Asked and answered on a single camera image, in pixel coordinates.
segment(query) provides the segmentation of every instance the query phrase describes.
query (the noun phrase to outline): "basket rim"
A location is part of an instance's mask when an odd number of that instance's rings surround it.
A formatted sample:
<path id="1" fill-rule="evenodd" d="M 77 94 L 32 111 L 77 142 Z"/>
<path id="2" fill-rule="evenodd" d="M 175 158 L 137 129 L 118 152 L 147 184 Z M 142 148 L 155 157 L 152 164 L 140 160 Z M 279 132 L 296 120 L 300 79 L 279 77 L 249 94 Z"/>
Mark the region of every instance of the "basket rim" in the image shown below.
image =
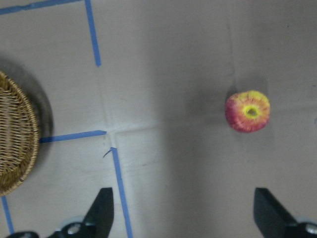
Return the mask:
<path id="1" fill-rule="evenodd" d="M 4 191 L 0 191 L 0 196 L 5 196 L 14 191 L 16 188 L 18 188 L 28 177 L 30 174 L 32 168 L 34 167 L 38 152 L 39 152 L 39 140 L 40 140 L 40 133 L 39 133 L 39 125 L 36 118 L 36 115 L 34 113 L 33 107 L 23 92 L 23 90 L 17 85 L 17 83 L 12 79 L 9 78 L 8 75 L 6 75 L 3 71 L 0 70 L 0 78 L 7 80 L 10 87 L 15 90 L 15 92 L 21 97 L 23 103 L 25 104 L 25 107 L 27 109 L 27 112 L 29 113 L 29 118 L 31 121 L 31 128 L 33 130 L 33 152 L 31 155 L 30 162 L 28 163 L 25 172 L 23 175 L 18 179 L 18 181 L 15 181 L 9 188 L 7 188 Z"/>

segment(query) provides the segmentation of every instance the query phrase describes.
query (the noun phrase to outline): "red and yellow apple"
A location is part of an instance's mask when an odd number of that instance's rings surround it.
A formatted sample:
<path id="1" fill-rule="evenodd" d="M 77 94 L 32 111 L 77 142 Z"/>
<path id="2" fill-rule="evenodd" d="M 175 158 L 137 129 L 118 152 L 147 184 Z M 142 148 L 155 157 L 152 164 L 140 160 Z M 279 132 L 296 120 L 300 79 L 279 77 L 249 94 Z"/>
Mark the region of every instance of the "red and yellow apple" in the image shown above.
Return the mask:
<path id="1" fill-rule="evenodd" d="M 229 125 L 238 132 L 254 132 L 264 128 L 270 115 L 268 98 L 255 90 L 233 94 L 225 104 Z"/>

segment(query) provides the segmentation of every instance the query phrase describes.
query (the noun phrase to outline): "woven basket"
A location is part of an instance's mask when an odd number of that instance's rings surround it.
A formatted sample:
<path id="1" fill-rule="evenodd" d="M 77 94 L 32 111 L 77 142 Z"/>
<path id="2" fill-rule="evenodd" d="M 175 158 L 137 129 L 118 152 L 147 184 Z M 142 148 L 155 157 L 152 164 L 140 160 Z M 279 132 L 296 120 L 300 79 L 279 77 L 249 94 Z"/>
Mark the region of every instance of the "woven basket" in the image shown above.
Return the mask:
<path id="1" fill-rule="evenodd" d="M 39 127 L 22 89 L 0 71 L 0 196 L 21 185 L 39 150 Z"/>

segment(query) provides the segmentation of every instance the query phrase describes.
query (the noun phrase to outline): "black robotic claw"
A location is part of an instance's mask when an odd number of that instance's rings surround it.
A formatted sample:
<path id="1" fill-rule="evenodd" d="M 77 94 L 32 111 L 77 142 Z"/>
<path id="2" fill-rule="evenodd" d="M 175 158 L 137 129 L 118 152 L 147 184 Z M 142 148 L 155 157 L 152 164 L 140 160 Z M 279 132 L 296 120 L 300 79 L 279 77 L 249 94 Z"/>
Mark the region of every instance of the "black robotic claw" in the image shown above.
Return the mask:
<path id="1" fill-rule="evenodd" d="M 264 238 L 317 238 L 317 225 L 298 223 L 267 188 L 256 188 L 253 214 Z"/>
<path id="2" fill-rule="evenodd" d="M 48 238 L 107 238 L 113 223 L 112 188 L 102 188 L 82 222 L 66 225 Z M 19 232 L 7 238 L 39 238 L 35 232 Z"/>

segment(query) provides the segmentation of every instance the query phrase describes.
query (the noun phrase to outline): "blue tape strip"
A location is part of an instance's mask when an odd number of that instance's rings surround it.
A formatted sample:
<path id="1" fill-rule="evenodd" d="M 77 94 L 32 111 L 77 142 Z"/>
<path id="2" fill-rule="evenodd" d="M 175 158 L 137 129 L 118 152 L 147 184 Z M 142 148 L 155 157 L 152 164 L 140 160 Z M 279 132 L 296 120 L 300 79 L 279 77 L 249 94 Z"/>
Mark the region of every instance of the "blue tape strip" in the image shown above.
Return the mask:
<path id="1" fill-rule="evenodd" d="M 73 139 L 79 139 L 79 138 L 97 136 L 97 135 L 106 135 L 106 134 L 107 134 L 106 131 L 94 130 L 94 131 L 87 131 L 87 132 L 68 134 L 68 135 L 44 137 L 40 139 L 40 143 L 48 143 L 48 142 L 55 142 L 55 141 L 62 141 L 62 140 L 73 140 Z"/>
<path id="2" fill-rule="evenodd" d="M 98 40 L 97 40 L 97 34 L 96 34 L 96 28 L 95 28 L 93 9 L 91 7 L 90 0 L 85 0 L 85 5 L 86 5 L 86 12 L 87 12 L 91 42 L 93 45 L 93 50 L 95 55 L 95 62 L 96 62 L 96 65 L 99 67 L 101 65 L 101 59 L 100 59 L 100 53 L 99 53 L 99 46 L 98 46 Z"/>
<path id="3" fill-rule="evenodd" d="M 11 219 L 11 215 L 10 215 L 10 211 L 9 211 L 8 202 L 6 201 L 5 196 L 1 197 L 1 200 L 2 200 L 2 205 L 3 205 L 3 209 L 4 209 L 4 213 L 5 213 L 6 222 L 8 224 L 9 232 L 10 232 L 10 234 L 13 234 L 14 229 L 13 229 L 13 224 L 12 224 L 12 219 Z"/>
<path id="4" fill-rule="evenodd" d="M 123 210 L 123 215 L 124 215 L 124 219 L 125 219 L 125 227 L 127 229 L 128 238 L 133 238 L 129 210 L 128 210 L 127 201 L 125 198 L 123 181 L 122 181 L 122 176 L 121 176 L 118 150 L 116 148 L 111 147 L 110 150 L 104 156 L 106 156 L 110 152 L 112 152 L 115 173 L 117 175 L 117 182 L 118 182 L 118 187 L 119 187 L 120 199 L 121 199 L 122 210 Z"/>
<path id="5" fill-rule="evenodd" d="M 46 1 L 31 3 L 29 5 L 24 5 L 24 6 L 10 6 L 10 7 L 1 8 L 0 15 L 15 13 L 19 11 L 32 10 L 32 9 L 37 9 L 37 8 L 42 8 L 47 6 L 65 4 L 70 2 L 76 2 L 76 1 L 82 1 L 82 0 L 46 0 Z"/>

